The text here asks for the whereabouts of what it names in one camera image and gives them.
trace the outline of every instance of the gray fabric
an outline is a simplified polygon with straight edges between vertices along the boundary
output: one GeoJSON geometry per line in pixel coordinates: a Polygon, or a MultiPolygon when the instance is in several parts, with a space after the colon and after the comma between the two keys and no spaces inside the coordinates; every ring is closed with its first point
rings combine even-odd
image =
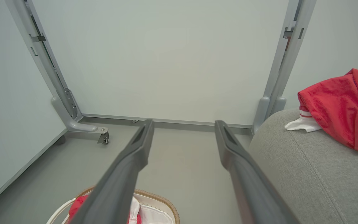
{"type": "Polygon", "coordinates": [[[358,152],[323,130],[287,131],[299,110],[270,116],[250,154],[303,224],[358,224],[358,152]]]}

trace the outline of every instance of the gray floor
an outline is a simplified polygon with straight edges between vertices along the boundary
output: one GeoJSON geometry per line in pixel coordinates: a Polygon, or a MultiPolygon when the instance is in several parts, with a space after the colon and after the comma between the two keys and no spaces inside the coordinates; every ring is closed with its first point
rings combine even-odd
{"type": "MultiPolygon", "coordinates": [[[[67,133],[65,144],[48,149],[0,195],[0,224],[46,223],[60,205],[97,183],[137,130],[135,125],[103,124],[110,133],[107,146],[96,144],[95,135],[67,133]]],[[[155,129],[148,165],[136,187],[168,198],[182,223],[240,223],[214,133],[192,129],[155,129]]],[[[251,136],[236,136],[246,149],[251,136]]]]}

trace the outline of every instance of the floor trim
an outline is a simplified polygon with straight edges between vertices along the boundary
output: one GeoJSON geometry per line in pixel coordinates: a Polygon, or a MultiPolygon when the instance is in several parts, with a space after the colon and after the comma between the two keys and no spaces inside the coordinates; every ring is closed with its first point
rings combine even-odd
{"type": "Polygon", "coordinates": [[[64,129],[60,134],[58,134],[58,136],[56,136],[56,138],[54,138],[48,145],[46,145],[37,155],[34,156],[34,158],[32,158],[26,165],[24,165],[24,167],[22,167],[11,179],[8,180],[8,182],[6,182],[4,184],[4,186],[2,186],[0,188],[0,194],[2,192],[4,192],[4,190],[7,189],[7,187],[9,187],[9,185],[11,185],[28,167],[31,166],[31,164],[33,164],[47,149],[50,148],[50,146],[52,146],[58,139],[60,139],[61,136],[63,136],[65,133],[67,132],[67,129],[64,129]]]}

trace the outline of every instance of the red fabric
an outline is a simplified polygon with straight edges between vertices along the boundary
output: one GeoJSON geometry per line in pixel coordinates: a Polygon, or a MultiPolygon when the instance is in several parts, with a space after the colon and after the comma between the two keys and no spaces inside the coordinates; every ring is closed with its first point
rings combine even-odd
{"type": "Polygon", "coordinates": [[[68,210],[68,214],[70,218],[68,219],[68,223],[71,222],[74,215],[77,213],[81,205],[84,203],[88,195],[77,197],[77,199],[74,201],[74,203],[71,205],[70,210],[68,210]]]}
{"type": "Polygon", "coordinates": [[[338,142],[358,151],[358,70],[330,78],[298,93],[300,110],[310,112],[338,142]]]}
{"type": "MultiPolygon", "coordinates": [[[[88,195],[77,197],[77,199],[74,201],[74,203],[71,205],[70,210],[68,210],[68,214],[70,218],[68,219],[68,224],[70,224],[71,220],[73,219],[74,215],[77,213],[81,205],[84,203],[84,201],[87,199],[88,195]]],[[[136,224],[142,224],[142,219],[140,218],[140,215],[138,214],[136,216],[136,224]]]]}

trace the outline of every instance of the gray metal leg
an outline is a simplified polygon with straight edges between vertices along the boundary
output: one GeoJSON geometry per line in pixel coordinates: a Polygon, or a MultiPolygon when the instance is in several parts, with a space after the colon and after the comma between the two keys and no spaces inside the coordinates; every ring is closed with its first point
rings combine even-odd
{"type": "Polygon", "coordinates": [[[259,100],[258,109],[256,110],[255,119],[251,129],[253,136],[255,135],[255,133],[258,131],[259,127],[262,125],[262,123],[265,120],[264,118],[266,116],[269,103],[270,103],[270,98],[268,98],[267,96],[264,96],[259,100]]]}
{"type": "Polygon", "coordinates": [[[52,98],[52,105],[55,108],[58,115],[60,116],[64,125],[66,125],[66,128],[69,132],[85,132],[85,133],[100,134],[101,136],[99,138],[98,143],[103,143],[104,145],[108,144],[109,141],[108,128],[98,127],[89,124],[80,124],[77,121],[73,120],[71,116],[68,114],[66,108],[64,107],[59,97],[52,98]]]}
{"type": "Polygon", "coordinates": [[[287,98],[280,96],[276,99],[274,103],[273,110],[271,114],[284,110],[285,103],[287,102],[287,98]]]}
{"type": "Polygon", "coordinates": [[[48,58],[48,55],[44,48],[44,45],[42,44],[41,41],[34,42],[33,45],[34,45],[34,49],[36,50],[36,52],[38,54],[39,59],[41,60],[41,63],[44,65],[44,68],[45,68],[54,88],[56,89],[57,94],[62,99],[64,107],[66,108],[66,110],[68,111],[70,116],[73,116],[73,114],[75,113],[75,116],[73,116],[73,118],[75,119],[77,111],[74,110],[73,106],[68,101],[68,97],[66,97],[66,93],[59,81],[59,78],[57,77],[57,75],[54,71],[51,61],[48,58]]]}

